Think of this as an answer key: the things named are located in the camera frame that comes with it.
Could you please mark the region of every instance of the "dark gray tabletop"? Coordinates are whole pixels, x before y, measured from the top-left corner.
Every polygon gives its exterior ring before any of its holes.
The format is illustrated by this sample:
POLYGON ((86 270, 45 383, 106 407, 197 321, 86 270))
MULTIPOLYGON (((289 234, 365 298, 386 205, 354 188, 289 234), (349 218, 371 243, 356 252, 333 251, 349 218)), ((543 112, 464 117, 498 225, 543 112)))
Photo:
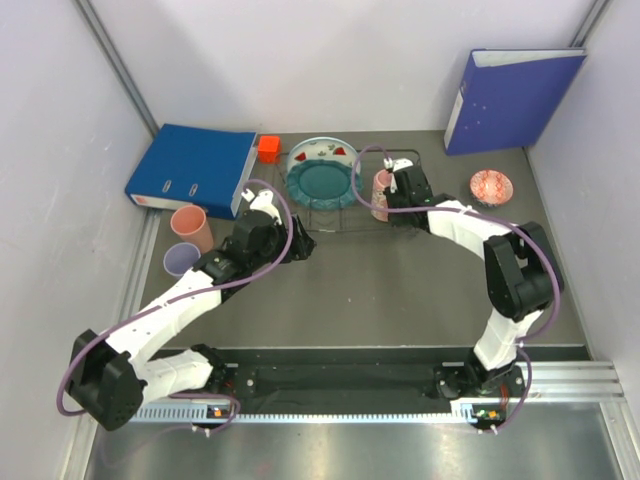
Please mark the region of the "dark gray tabletop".
MULTIPOLYGON (((318 135, 325 134, 282 135, 283 148, 318 135)), ((511 178, 515 194, 511 202, 490 213, 514 223, 537 221, 551 236, 531 169, 520 149, 447 157, 442 132, 326 135, 341 138, 357 149, 370 143, 415 149, 434 193, 452 194, 463 203, 471 202, 469 179, 473 173, 484 168, 500 170, 511 178)), ((366 198, 372 174, 381 168, 382 155, 372 153, 365 162, 366 198)), ((274 182, 282 191, 277 167, 256 164, 253 176, 274 182)), ((313 232, 318 247, 309 260, 276 268, 193 322, 169 346, 461 346, 473 345, 481 336, 491 304, 484 266, 474 255, 422 232, 391 229, 361 206, 339 217, 331 214, 326 222, 325 217, 308 217, 306 210, 293 207, 311 228, 337 226, 342 231, 313 232)), ((164 253, 180 241, 169 227, 170 216, 171 212, 165 212, 162 217, 143 305, 174 282, 162 268, 164 253)), ((211 219, 210 223, 218 240, 231 231, 232 222, 211 219)), ((533 328, 539 328, 544 319, 533 328)), ((568 289, 556 326, 532 343, 585 344, 568 289)))

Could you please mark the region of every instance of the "wire rack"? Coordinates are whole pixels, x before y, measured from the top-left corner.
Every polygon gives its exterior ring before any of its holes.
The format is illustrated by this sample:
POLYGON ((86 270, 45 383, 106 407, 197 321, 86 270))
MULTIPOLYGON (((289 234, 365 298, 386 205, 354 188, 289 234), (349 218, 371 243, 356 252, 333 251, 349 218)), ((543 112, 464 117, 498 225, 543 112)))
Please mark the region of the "wire rack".
MULTIPOLYGON (((414 149, 388 149, 389 153, 394 153, 396 157, 405 157, 421 165, 420 154, 414 149)), ((388 223, 376 220, 371 211, 359 203, 355 203, 351 207, 340 210, 313 210, 295 203, 287 193, 286 177, 287 153, 280 155, 280 163, 269 165, 256 163, 252 177, 259 178, 271 183, 280 191, 287 200, 291 213, 297 214, 306 230, 311 232, 371 232, 371 231, 391 231, 392 228, 388 223)), ((373 177, 383 168, 382 154, 380 152, 366 153, 362 159, 360 173, 364 188, 361 195, 366 200, 371 200, 373 189, 373 177)))

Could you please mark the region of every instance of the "pink mug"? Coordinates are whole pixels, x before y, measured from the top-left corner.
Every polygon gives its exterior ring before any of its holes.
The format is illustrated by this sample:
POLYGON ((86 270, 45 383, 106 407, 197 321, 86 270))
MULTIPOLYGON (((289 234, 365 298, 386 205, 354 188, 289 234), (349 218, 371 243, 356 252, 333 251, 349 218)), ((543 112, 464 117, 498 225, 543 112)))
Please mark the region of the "pink mug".
MULTIPOLYGON (((387 197, 384 195, 384 189, 391 186, 391 180, 393 175, 386 170, 380 170, 373 177, 373 192, 371 194, 371 204, 374 207, 387 208, 387 197)), ((378 212, 377 210, 371 210, 371 215, 376 220, 381 222, 389 221, 389 214, 387 212, 378 212)))
POLYGON ((197 205, 187 205, 176 210, 171 216, 171 230, 183 242, 198 247, 202 254, 213 249, 213 233, 207 222, 207 213, 197 205))

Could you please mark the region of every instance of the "gray table surface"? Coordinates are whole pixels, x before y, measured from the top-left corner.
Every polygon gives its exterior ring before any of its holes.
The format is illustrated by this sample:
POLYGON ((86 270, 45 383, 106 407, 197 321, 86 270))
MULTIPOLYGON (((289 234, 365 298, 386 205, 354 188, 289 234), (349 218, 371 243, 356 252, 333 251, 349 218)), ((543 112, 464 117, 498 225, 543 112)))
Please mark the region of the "gray table surface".
MULTIPOLYGON (((282 135, 283 148, 287 150, 318 135, 321 134, 282 135)), ((326 135, 341 138, 357 149, 371 143, 415 149, 420 153, 434 193, 452 194, 463 203, 472 201, 468 185, 473 173, 485 168, 500 170, 511 178, 515 194, 511 202, 490 213, 514 223, 537 221, 551 236, 532 172, 520 149, 447 157, 442 132, 326 135)), ((365 162, 365 195, 370 195, 371 172, 381 168, 382 155, 367 155, 365 162)), ((256 164, 253 173, 254 177, 283 187, 281 176, 272 165, 256 164)), ((171 212, 165 212, 162 217, 143 305, 174 282, 162 267, 166 250, 180 241, 169 227, 170 215, 171 212)), ((307 220, 313 224, 322 218, 307 220)), ((329 224, 336 223, 335 217, 329 220, 329 224)), ((232 222, 211 219, 210 223, 217 240, 231 232, 232 222)), ((183 348, 197 343, 214 347, 464 346, 478 340, 491 304, 486 294, 484 267, 474 255, 422 232, 391 229, 374 220, 361 206, 349 209, 338 223, 347 231, 312 233, 318 246, 309 260, 276 268, 193 322, 168 346, 183 348)), ((533 328, 538 328, 545 319, 533 328)), ((568 289, 557 324, 532 343, 585 344, 568 289)))
POLYGON ((155 437, 165 427, 101 432, 85 478, 622 480, 598 404, 529 404, 497 437, 402 424, 238 424, 210 439, 188 428, 155 437))

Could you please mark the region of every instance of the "plate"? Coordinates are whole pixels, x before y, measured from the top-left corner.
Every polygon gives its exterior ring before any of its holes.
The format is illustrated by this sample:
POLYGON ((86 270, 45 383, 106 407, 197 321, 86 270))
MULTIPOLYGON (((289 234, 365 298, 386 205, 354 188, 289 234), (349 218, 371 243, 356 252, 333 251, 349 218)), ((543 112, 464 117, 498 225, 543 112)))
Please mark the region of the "plate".
MULTIPOLYGON (((351 189, 351 171, 357 157, 351 145, 337 138, 316 137, 299 143, 287 157, 289 196, 314 210, 352 205, 356 197, 351 189)), ((356 188, 362 191, 359 173, 356 188)))

